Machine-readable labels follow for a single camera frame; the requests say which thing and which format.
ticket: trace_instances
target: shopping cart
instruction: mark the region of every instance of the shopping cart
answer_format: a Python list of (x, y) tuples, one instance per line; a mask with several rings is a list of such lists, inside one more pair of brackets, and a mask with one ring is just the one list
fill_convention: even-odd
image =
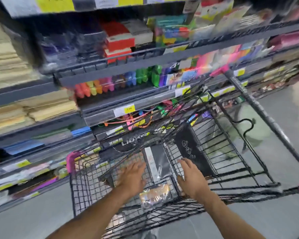
[[(255, 152), (253, 141), (248, 139), (248, 133), (257, 125), (255, 119), (237, 120), (220, 102), (223, 96), (212, 94), (204, 85), (219, 73), (228, 78), (235, 86), (234, 92), (244, 97), (299, 162), (299, 154), (280, 127), (248, 95), (233, 71), (222, 67), (184, 90), (176, 103), (133, 122), (133, 129), (115, 131), (68, 156), (74, 215), (111, 191), (123, 167), (140, 160), (147, 164), (145, 188), (168, 185), (168, 196), (150, 207), (142, 206), (139, 196), (132, 198), (113, 217), (104, 238), (128, 237), (205, 211), (182, 192), (176, 181), (177, 174), (183, 176), (177, 163), (182, 157), (197, 165), (211, 190), (227, 204), (299, 193), (299, 186), (281, 190)], [(215, 105), (221, 115), (213, 109)]]

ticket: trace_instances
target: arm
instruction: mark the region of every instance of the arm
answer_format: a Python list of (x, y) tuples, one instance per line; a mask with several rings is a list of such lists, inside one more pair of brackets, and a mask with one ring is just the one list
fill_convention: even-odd
[(185, 194), (204, 205), (224, 239), (265, 239), (256, 229), (230, 210), (216, 193), (210, 190), (205, 177), (191, 160), (184, 158), (178, 162), (182, 165), (185, 175), (185, 180), (179, 175), (177, 177), (180, 187)]
[(117, 186), (101, 200), (67, 222), (46, 239), (99, 239), (112, 217), (130, 198), (143, 191), (146, 164), (134, 163), (125, 168)]

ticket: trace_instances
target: floor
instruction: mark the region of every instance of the floor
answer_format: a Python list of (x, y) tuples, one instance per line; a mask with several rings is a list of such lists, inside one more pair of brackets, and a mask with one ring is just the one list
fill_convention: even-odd
[[(299, 152), (299, 83), (260, 100)], [(299, 185), (299, 165), (272, 134), (256, 148), (271, 175), (284, 187)], [(230, 208), (267, 239), (299, 237), (299, 194)], [(0, 238), (44, 239), (73, 217), (68, 184), (0, 213)], [(192, 216), (158, 230), (158, 238), (222, 238), (208, 214)]]

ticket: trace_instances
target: hand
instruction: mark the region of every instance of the hand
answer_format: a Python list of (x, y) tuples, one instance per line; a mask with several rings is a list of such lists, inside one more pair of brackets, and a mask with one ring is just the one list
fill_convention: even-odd
[(207, 197), (211, 194), (208, 182), (197, 166), (189, 159), (179, 159), (184, 170), (185, 180), (182, 176), (177, 176), (177, 181), (184, 193), (204, 204)]
[(146, 184), (146, 180), (142, 179), (145, 167), (145, 163), (136, 162), (124, 168), (120, 174), (116, 189), (121, 190), (126, 201), (143, 191)]

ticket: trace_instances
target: gray floor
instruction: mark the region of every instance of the gray floor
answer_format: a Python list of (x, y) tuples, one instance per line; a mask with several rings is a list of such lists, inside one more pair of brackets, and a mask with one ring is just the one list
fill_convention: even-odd
[[(260, 100), (299, 152), (299, 83)], [(273, 136), (256, 151), (276, 181), (284, 187), (299, 185), (299, 165)], [(299, 195), (230, 208), (266, 238), (299, 236)], [(68, 184), (0, 213), (0, 238), (43, 239), (73, 217)], [(164, 227), (159, 238), (222, 238), (208, 214), (193, 216)]]

